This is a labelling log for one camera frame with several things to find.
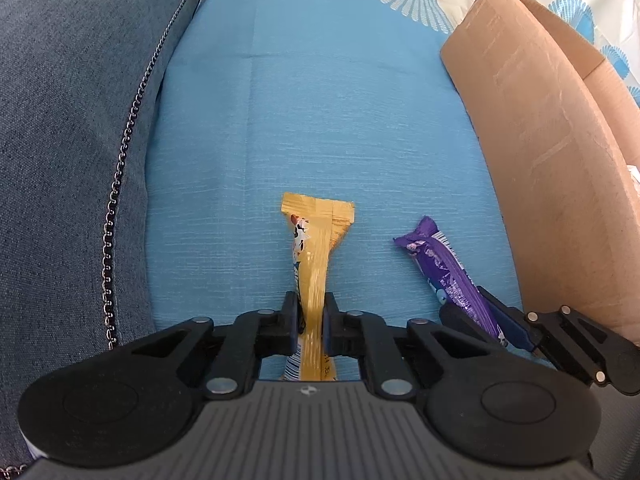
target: round black joint cover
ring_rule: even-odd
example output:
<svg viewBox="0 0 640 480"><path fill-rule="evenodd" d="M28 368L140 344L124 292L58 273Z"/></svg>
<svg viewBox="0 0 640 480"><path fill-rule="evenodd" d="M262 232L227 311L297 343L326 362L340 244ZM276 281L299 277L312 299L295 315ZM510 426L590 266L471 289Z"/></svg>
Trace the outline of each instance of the round black joint cover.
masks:
<svg viewBox="0 0 640 480"><path fill-rule="evenodd" d="M581 458L600 425L600 406L584 384L506 352L458 360L424 411L463 454L514 467Z"/></svg>
<svg viewBox="0 0 640 480"><path fill-rule="evenodd" d="M191 391L156 360L132 356L78 366L33 383L18 405L27 441L69 465L104 468L137 462L175 442L191 420Z"/></svg>

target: yellow candy wrapper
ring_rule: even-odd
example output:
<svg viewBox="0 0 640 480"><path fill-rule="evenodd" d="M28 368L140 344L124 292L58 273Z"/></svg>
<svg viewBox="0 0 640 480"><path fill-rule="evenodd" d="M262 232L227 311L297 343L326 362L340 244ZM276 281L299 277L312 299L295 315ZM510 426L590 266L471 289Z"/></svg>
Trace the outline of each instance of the yellow candy wrapper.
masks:
<svg viewBox="0 0 640 480"><path fill-rule="evenodd" d="M354 221L351 202L285 193L282 212L293 228L293 266L304 317L298 351L287 359L289 381L335 381L333 360L322 350L322 310L329 254Z"/></svg>

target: metal chain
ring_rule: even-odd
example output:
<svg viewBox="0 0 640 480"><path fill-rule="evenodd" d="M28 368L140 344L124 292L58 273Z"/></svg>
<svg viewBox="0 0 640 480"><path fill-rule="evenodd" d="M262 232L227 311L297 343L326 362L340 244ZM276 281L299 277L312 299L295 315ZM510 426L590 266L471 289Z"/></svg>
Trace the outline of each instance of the metal chain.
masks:
<svg viewBox="0 0 640 480"><path fill-rule="evenodd" d="M180 5L178 5L178 8L175 9L174 15L171 20L169 20L169 23L158 42L158 46L156 46L156 50L153 56L151 56L149 64L146 66L145 75L142 76L142 81L140 81L140 85L138 86L138 92L136 93L129 110L127 124L122 132L122 142L120 143L120 150L118 152L118 163L116 164L116 171L113 174L109 201L107 202L107 215L104 218L104 226L102 229L102 312L104 314L104 325L106 327L109 350L113 350L118 346L115 310L113 307L113 231L118 208L118 196L120 194L125 160L127 158L127 150L129 149L129 142L131 141L133 127L136 125L136 119L138 118L138 112L140 111L140 104L142 103L142 98L145 95L146 84L148 83L149 77L151 76L154 66L158 61L160 51L162 50L164 42L169 35L169 30L186 2L187 0L182 0Z"/></svg>
<svg viewBox="0 0 640 480"><path fill-rule="evenodd" d="M16 467L13 465L5 468L0 467L0 475L2 475L3 480L13 480L25 469L27 469L26 464L22 464L20 467Z"/></svg>

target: white fabric with blue pattern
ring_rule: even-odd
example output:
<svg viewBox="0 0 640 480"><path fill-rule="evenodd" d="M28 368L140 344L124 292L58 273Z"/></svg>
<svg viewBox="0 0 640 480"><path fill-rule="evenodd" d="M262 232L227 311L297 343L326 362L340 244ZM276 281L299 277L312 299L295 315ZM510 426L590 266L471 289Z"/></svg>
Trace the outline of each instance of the white fabric with blue pattern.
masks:
<svg viewBox="0 0 640 480"><path fill-rule="evenodd" d="M637 0L540 1L638 100ZM159 328L279 306L293 287L284 191L355 202L328 278L343 310L437 319L426 280L392 243L425 214L477 284L520 306L484 158L439 56L472 2L203 0L167 69L146 160ZM283 364L265 368L277 376Z"/></svg>

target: blue denim fabric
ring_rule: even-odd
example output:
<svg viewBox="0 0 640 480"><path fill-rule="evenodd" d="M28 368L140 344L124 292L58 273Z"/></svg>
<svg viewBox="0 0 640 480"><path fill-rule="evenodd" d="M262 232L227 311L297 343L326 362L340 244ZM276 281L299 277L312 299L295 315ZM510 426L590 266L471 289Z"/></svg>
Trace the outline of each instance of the blue denim fabric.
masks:
<svg viewBox="0 0 640 480"><path fill-rule="evenodd" d="M102 226L137 86L181 0L0 0L0 467L28 462L15 410L37 377L106 350ZM122 342L154 328L143 234L145 153L164 69L132 134L116 218Z"/></svg>

